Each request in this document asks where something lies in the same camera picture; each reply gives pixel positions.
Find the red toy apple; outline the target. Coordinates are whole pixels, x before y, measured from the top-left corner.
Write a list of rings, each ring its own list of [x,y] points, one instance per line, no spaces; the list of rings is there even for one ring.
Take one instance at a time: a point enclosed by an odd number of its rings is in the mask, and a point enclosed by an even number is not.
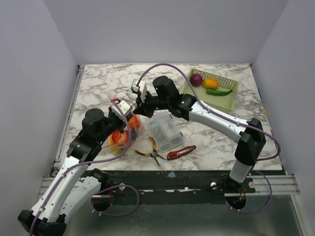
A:
[[[129,141],[129,136],[128,136],[128,132],[124,131],[124,132],[120,132],[119,130],[116,130],[112,135],[111,135],[112,139],[114,140],[123,140],[125,141],[125,145],[128,144]]]

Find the clear zip top bag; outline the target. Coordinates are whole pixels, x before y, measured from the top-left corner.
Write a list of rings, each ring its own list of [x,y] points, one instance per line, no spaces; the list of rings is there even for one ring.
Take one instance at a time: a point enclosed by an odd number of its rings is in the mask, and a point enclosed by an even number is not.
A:
[[[143,124],[140,119],[140,115],[134,115],[128,123],[130,126],[130,132],[127,127],[123,132],[116,130],[105,141],[105,145],[102,146],[103,151],[107,151],[113,155],[118,155],[125,150],[128,142],[132,145],[136,141],[143,131]]]

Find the yellow toy bell pepper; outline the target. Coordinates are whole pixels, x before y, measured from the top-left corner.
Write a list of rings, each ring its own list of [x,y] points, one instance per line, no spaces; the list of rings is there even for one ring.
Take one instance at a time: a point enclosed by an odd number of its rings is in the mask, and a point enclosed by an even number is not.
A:
[[[125,150],[125,141],[123,140],[114,140],[112,137],[109,139],[109,147],[113,154],[118,155]]]

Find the dark purple toy plum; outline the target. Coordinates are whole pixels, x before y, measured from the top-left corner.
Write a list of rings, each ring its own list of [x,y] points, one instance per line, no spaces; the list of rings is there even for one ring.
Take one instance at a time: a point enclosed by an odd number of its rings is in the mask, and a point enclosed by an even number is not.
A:
[[[138,137],[138,132],[136,130],[131,131],[131,141],[134,142]]]

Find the orange toy pumpkin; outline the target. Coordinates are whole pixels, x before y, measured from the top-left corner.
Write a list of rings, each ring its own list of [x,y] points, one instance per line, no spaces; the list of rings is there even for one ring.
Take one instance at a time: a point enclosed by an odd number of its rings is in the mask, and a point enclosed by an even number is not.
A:
[[[133,115],[133,117],[128,121],[128,124],[132,130],[139,130],[142,126],[138,115]]]

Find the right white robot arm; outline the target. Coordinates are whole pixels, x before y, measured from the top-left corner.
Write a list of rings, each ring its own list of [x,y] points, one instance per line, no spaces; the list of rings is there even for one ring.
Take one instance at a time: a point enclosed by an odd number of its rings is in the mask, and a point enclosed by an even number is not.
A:
[[[255,118],[250,122],[225,114],[193,95],[179,93],[173,80],[166,76],[154,79],[155,96],[147,91],[144,81],[133,80],[131,91],[137,94],[134,113],[151,118],[155,111],[168,110],[173,116],[203,124],[230,138],[237,144],[236,161],[226,181],[227,189],[233,193],[244,187],[244,180],[256,164],[266,143],[265,135],[259,130],[261,122]]]

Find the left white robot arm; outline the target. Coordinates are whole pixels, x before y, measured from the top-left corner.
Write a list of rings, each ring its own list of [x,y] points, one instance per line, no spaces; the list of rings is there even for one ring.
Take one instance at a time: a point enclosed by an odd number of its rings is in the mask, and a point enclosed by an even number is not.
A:
[[[100,109],[90,109],[82,120],[82,130],[71,142],[57,176],[44,195],[30,209],[23,210],[18,221],[31,236],[62,236],[75,212],[94,193],[109,189],[100,170],[87,177],[76,189],[79,177],[100,153],[103,142],[116,130],[122,130],[132,117],[132,108],[122,102],[109,108],[105,117]]]

